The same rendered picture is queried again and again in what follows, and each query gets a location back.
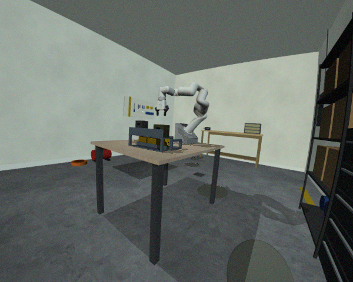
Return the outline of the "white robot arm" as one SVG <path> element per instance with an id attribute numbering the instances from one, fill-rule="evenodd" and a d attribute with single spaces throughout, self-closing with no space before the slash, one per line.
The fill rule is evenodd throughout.
<path id="1" fill-rule="evenodd" d="M 178 90 L 179 89 L 179 90 Z M 191 135 L 194 129 L 207 118 L 207 111 L 209 108 L 209 102 L 205 102 L 208 94 L 208 90 L 196 82 L 191 82 L 189 87 L 179 87 L 178 89 L 170 88 L 169 86 L 161 87 L 159 89 L 159 99 L 166 100 L 166 94 L 171 96 L 194 96 L 196 91 L 200 91 L 197 96 L 197 102 L 194 104 L 194 113 L 197 115 L 196 118 L 184 127 L 184 131 Z M 178 95 L 179 94 L 179 95 Z M 193 130 L 193 131 L 192 131 Z"/>

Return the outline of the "dark green case with orange latches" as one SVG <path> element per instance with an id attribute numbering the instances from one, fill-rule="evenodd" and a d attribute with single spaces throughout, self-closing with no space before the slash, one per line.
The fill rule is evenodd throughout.
<path id="1" fill-rule="evenodd" d="M 169 137 L 169 127 L 170 125 L 154 125 L 154 129 L 164 130 L 163 137 Z"/>

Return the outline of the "black case with orange latches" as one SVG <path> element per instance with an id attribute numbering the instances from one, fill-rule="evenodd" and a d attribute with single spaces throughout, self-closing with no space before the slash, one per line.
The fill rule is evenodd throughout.
<path id="1" fill-rule="evenodd" d="M 148 121 L 136 120 L 135 127 L 148 128 Z"/>

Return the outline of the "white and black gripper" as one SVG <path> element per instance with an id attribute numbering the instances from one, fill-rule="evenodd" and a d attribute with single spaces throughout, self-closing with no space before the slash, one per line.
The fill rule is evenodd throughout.
<path id="1" fill-rule="evenodd" d="M 158 100 L 157 106 L 155 107 L 156 115 L 159 116 L 159 110 L 164 110 L 164 116 L 166 116 L 166 112 L 168 111 L 168 107 L 166 106 L 165 100 Z"/>

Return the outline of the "dark grey bin shelf rack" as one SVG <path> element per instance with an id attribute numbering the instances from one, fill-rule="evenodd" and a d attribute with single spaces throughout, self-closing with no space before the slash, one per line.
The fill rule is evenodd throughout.
<path id="1" fill-rule="evenodd" d="M 136 145 L 132 145 L 132 135 L 143 136 L 143 137 L 153 137 L 161 139 L 160 145 L 155 145 L 151 143 L 136 142 Z M 157 152 L 164 152 L 167 150 L 178 150 L 182 149 L 182 139 L 174 139 L 173 136 L 163 137 L 164 130 L 161 129 L 147 129 L 139 127 L 129 127 L 129 142 L 128 146 L 138 147 L 142 149 L 153 150 Z M 164 146 L 164 139 L 170 139 L 168 146 Z M 179 142 L 179 147 L 173 146 L 173 142 Z"/>

